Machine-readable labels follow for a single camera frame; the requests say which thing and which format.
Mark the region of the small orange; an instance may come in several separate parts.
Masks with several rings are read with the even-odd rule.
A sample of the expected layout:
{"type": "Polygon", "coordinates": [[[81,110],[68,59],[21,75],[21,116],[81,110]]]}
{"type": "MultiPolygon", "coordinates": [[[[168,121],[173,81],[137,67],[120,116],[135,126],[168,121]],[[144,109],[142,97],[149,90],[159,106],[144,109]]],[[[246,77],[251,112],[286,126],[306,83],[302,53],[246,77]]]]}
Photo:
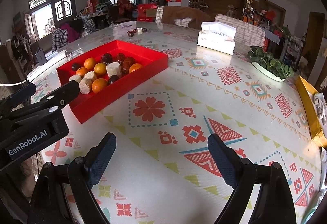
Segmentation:
{"type": "Polygon", "coordinates": [[[89,72],[89,70],[87,68],[80,67],[76,70],[75,74],[79,75],[81,78],[83,78],[88,72],[89,72]]]}

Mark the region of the dark purple round fruit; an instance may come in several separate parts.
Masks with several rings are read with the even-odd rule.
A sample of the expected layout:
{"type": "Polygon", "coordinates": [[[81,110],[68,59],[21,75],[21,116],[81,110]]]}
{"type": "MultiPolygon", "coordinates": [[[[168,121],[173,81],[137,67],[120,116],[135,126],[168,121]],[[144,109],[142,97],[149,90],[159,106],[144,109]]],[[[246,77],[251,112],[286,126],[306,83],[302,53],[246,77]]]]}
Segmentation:
{"type": "Polygon", "coordinates": [[[72,64],[72,70],[74,72],[76,72],[79,68],[80,68],[80,65],[78,63],[75,62],[75,63],[72,64]]]}

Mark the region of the orange tangerine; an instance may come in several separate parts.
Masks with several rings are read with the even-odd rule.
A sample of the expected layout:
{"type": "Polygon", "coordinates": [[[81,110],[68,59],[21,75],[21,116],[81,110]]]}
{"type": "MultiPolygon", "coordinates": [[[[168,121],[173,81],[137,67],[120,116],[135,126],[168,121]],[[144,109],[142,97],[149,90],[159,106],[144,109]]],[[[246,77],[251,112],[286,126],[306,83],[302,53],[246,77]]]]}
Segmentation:
{"type": "Polygon", "coordinates": [[[94,93],[99,93],[108,85],[108,81],[103,78],[98,78],[92,82],[91,89],[94,93]]]}
{"type": "Polygon", "coordinates": [[[94,69],[95,65],[96,65],[96,61],[93,57],[87,58],[84,61],[84,67],[89,71],[92,71],[94,69]]]}
{"type": "Polygon", "coordinates": [[[99,62],[94,66],[94,73],[97,76],[104,75],[106,73],[106,64],[103,62],[99,62]]]}

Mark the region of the dark chestnut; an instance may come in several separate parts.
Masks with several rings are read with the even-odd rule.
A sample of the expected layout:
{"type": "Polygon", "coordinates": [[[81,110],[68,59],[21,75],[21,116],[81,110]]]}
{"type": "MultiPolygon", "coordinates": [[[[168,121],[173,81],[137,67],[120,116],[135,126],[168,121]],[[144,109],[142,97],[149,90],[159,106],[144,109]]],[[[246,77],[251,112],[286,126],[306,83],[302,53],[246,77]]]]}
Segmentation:
{"type": "Polygon", "coordinates": [[[120,77],[118,75],[112,75],[109,77],[108,84],[113,84],[114,82],[118,81],[120,77]]]}

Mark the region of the red jujube date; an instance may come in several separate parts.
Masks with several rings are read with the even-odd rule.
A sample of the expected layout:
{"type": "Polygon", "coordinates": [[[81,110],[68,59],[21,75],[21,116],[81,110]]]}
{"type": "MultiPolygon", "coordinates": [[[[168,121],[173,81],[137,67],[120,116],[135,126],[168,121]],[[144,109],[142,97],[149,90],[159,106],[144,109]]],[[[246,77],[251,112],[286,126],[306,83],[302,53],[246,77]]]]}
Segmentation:
{"type": "Polygon", "coordinates": [[[113,57],[110,53],[105,53],[101,56],[101,61],[105,64],[110,64],[113,61],[113,57]]]}
{"type": "Polygon", "coordinates": [[[123,53],[118,53],[117,56],[116,56],[116,61],[122,65],[124,60],[125,60],[125,55],[123,53]]]}

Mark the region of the large red jujube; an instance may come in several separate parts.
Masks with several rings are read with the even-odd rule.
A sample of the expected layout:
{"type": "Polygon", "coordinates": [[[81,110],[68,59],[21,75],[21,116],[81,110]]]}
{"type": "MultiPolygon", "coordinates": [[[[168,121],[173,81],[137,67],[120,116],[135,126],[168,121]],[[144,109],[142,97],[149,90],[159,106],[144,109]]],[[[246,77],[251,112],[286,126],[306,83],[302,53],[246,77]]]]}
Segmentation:
{"type": "Polygon", "coordinates": [[[121,66],[121,70],[123,74],[128,74],[130,67],[135,63],[135,59],[133,57],[127,57],[126,59],[124,59],[122,66],[121,66]]]}

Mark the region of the small dark fruits cluster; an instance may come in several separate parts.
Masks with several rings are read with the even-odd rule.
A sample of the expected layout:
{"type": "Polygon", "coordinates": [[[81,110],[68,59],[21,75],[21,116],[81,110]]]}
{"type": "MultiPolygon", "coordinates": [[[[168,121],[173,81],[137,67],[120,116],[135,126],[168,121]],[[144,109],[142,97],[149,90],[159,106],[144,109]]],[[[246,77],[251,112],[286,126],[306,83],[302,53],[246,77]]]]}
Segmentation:
{"type": "Polygon", "coordinates": [[[147,28],[136,28],[133,30],[129,30],[127,32],[127,35],[128,35],[128,37],[133,37],[134,35],[139,35],[139,34],[142,34],[145,32],[147,32],[147,28]]]}

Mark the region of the black power bank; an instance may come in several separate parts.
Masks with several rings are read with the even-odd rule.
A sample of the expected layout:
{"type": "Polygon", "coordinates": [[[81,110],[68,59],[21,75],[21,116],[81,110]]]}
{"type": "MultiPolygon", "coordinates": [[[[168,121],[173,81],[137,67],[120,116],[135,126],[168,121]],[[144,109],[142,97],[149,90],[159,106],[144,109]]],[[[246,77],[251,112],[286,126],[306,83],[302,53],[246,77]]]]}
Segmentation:
{"type": "Polygon", "coordinates": [[[35,53],[35,57],[40,66],[45,65],[48,61],[42,48],[37,49],[37,51],[35,53]]]}

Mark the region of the plaid jacket on chair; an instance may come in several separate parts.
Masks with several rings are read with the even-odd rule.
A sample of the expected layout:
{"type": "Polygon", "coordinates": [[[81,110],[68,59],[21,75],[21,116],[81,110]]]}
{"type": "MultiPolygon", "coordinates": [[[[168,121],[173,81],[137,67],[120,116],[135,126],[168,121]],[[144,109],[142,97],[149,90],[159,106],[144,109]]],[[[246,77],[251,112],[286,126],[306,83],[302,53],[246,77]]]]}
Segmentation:
{"type": "Polygon", "coordinates": [[[90,18],[75,18],[66,22],[52,32],[52,51],[58,51],[95,31],[95,24],[90,18]]]}

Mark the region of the white plate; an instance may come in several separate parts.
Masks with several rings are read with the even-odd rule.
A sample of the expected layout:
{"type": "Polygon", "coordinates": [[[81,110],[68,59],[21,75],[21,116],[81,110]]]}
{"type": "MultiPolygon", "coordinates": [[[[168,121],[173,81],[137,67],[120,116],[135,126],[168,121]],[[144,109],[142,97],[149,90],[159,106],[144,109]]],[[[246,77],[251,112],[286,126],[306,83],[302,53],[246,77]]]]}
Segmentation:
{"type": "Polygon", "coordinates": [[[262,67],[260,64],[258,64],[257,62],[251,62],[251,64],[257,69],[259,70],[261,73],[263,73],[264,75],[266,75],[267,77],[269,77],[270,79],[277,81],[277,82],[284,82],[286,79],[281,79],[280,77],[272,74],[271,72],[269,72],[267,69],[265,69],[264,67],[262,67]]]}

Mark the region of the gold box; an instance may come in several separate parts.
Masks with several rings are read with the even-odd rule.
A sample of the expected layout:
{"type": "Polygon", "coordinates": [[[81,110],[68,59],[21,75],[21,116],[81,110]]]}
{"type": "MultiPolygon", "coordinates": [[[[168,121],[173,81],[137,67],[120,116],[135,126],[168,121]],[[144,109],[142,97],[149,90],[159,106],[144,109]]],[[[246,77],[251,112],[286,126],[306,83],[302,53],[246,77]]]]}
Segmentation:
{"type": "Polygon", "coordinates": [[[297,77],[295,85],[307,116],[311,140],[317,146],[326,149],[326,126],[323,126],[323,123],[318,119],[314,105],[314,95],[318,91],[301,76],[297,77]]]}

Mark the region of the green spinach leaves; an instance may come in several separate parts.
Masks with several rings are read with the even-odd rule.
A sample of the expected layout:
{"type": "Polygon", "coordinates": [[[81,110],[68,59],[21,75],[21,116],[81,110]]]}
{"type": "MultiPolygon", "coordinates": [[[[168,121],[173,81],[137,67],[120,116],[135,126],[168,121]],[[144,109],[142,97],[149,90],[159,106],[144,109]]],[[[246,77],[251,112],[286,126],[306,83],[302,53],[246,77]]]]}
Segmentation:
{"type": "Polygon", "coordinates": [[[274,58],[273,54],[265,52],[261,47],[251,46],[248,52],[248,57],[250,62],[257,62],[281,79],[288,79],[294,75],[294,71],[290,66],[286,65],[281,60],[274,58]]]}

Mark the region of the red gift box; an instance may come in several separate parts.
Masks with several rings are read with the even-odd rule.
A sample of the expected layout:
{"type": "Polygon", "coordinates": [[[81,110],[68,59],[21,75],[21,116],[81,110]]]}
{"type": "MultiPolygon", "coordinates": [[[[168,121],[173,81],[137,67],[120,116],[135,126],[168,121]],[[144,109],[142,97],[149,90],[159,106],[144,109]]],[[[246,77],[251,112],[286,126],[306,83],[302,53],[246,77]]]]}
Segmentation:
{"type": "Polygon", "coordinates": [[[154,22],[156,17],[156,4],[139,4],[138,21],[154,22]]]}

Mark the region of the white tissue box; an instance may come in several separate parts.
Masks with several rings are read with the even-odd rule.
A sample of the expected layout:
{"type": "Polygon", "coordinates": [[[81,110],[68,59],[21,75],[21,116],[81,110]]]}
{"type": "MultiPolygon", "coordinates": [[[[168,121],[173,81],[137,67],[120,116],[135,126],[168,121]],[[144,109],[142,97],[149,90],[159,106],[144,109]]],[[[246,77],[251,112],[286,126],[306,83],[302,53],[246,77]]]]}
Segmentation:
{"type": "Polygon", "coordinates": [[[233,55],[236,30],[222,22],[203,22],[198,33],[197,45],[233,55]]]}

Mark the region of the brown wooden chair back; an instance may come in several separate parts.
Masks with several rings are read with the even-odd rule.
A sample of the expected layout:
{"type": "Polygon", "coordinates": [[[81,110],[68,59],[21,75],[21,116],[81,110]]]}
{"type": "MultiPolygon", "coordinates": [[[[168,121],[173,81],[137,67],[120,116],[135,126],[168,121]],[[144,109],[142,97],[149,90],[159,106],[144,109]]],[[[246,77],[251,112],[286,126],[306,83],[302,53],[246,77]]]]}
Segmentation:
{"type": "Polygon", "coordinates": [[[184,20],[189,18],[188,27],[192,29],[201,29],[203,22],[213,21],[213,18],[205,12],[189,7],[164,6],[161,22],[174,25],[176,19],[184,20]]]}

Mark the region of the white patterned chair back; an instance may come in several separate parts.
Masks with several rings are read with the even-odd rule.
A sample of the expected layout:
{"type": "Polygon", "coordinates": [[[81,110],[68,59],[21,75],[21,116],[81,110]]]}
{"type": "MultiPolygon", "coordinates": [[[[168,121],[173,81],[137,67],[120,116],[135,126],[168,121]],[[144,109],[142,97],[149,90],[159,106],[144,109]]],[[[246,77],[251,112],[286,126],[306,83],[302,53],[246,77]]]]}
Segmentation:
{"type": "Polygon", "coordinates": [[[236,28],[234,41],[237,43],[264,47],[265,31],[262,28],[223,14],[216,15],[215,22],[221,22],[236,28]]]}

